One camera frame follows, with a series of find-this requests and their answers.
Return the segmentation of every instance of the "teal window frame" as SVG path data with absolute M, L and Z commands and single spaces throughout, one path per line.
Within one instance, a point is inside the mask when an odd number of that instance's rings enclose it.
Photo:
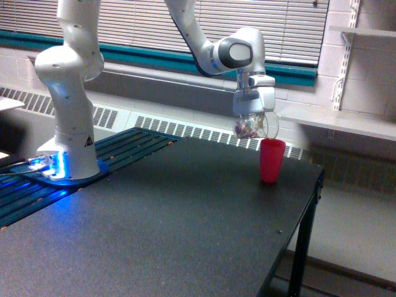
M 0 30 L 0 46 L 26 50 L 45 50 L 62 44 L 62 38 Z M 191 72 L 192 74 L 199 73 L 192 55 L 187 53 L 109 43 L 100 43 L 100 51 L 108 61 L 121 61 L 140 66 L 164 67 L 172 71 Z M 275 78 L 277 84 L 313 87 L 317 77 L 317 69 L 311 67 L 266 63 L 265 70 L 268 75 Z M 229 72 L 225 74 L 225 77 L 236 78 L 236 72 Z

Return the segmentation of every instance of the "red cup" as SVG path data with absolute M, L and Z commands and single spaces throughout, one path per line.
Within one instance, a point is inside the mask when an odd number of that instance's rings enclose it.
M 263 139 L 260 147 L 260 177 L 265 183 L 275 183 L 279 177 L 286 143 L 278 139 Z

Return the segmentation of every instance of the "window blinds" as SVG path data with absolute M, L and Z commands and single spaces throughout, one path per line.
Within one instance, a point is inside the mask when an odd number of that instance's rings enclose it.
M 0 29 L 61 37 L 57 0 L 0 1 Z M 241 27 L 265 39 L 266 60 L 317 65 L 329 0 L 197 0 L 195 15 L 211 41 Z M 189 52 L 163 0 L 101 0 L 105 43 Z

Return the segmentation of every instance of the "table leg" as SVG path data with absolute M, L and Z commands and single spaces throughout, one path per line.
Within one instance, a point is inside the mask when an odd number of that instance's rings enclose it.
M 314 197 L 299 224 L 296 252 L 293 260 L 293 268 L 291 270 L 289 297 L 298 297 L 303 282 L 304 268 L 306 264 L 309 240 L 311 239 L 312 226 L 314 224 L 316 204 L 318 200 L 318 192 Z

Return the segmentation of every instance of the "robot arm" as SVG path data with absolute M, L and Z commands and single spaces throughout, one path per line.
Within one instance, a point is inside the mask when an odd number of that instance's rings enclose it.
M 55 136 L 38 149 L 39 155 L 57 158 L 50 170 L 42 172 L 53 180 L 84 179 L 99 172 L 92 103 L 84 90 L 84 82 L 98 76 L 104 66 L 97 32 L 99 11 L 100 0 L 59 0 L 57 17 L 64 44 L 36 58 L 36 73 L 55 108 Z
M 238 88 L 233 99 L 233 112 L 239 117 L 234 128 L 236 136 L 265 137 L 264 114 L 275 108 L 275 79 L 265 74 L 265 46 L 261 32 L 241 28 L 212 43 L 195 19 L 195 3 L 196 0 L 165 0 L 202 75 L 210 77 L 237 70 Z

